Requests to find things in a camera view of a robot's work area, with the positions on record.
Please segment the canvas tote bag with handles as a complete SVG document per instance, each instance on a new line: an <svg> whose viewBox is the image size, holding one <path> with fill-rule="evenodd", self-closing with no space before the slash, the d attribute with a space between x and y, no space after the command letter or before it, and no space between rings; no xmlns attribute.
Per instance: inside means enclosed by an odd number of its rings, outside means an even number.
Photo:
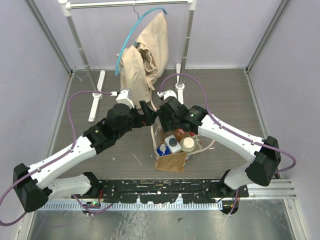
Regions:
<svg viewBox="0 0 320 240"><path fill-rule="evenodd" d="M194 134L193 132L186 131L187 137L191 137L195 143L195 148L192 152L181 151L179 153L170 153L169 155L159 156L157 153L157 148L161 144L165 144L165 141L164 141L165 138L167 138L168 136L174 135L175 130L164 132L160 125L160 121L158 119L156 120L156 123L154 125L157 126L157 128L154 129L154 127L151 126L150 132L151 132L151 138L152 138L153 148L155 153L154 168L156 170L182 173L184 171L184 166L190 156L208 150L215 142L214 140L212 140L208 146L203 147L201 141L198 139L198 136L196 134Z"/></svg>

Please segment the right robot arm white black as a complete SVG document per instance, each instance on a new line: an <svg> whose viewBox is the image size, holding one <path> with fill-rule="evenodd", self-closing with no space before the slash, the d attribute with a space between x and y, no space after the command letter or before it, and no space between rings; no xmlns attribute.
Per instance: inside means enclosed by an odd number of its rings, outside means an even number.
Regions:
<svg viewBox="0 0 320 240"><path fill-rule="evenodd" d="M219 119L200 106L187 108L175 97L162 100L157 114L165 132L182 129L196 135L212 139L242 156L247 162L235 169L227 170L219 182L219 191L231 197L239 187L257 184L267 187L281 162L275 151L278 141L268 136L266 139L248 135Z"/></svg>

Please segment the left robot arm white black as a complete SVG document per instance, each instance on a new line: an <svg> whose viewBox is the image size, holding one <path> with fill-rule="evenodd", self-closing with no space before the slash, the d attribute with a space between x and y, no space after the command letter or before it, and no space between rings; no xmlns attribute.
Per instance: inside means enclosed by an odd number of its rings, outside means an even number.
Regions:
<svg viewBox="0 0 320 240"><path fill-rule="evenodd" d="M74 143L54 155L30 166L21 163L13 170L14 191L25 212L31 213L49 200L71 195L95 198L101 184L92 172L62 178L67 170L115 145L132 129L151 126L157 113L145 101L140 102L142 113L124 103L108 110L101 121L86 130Z"/></svg>

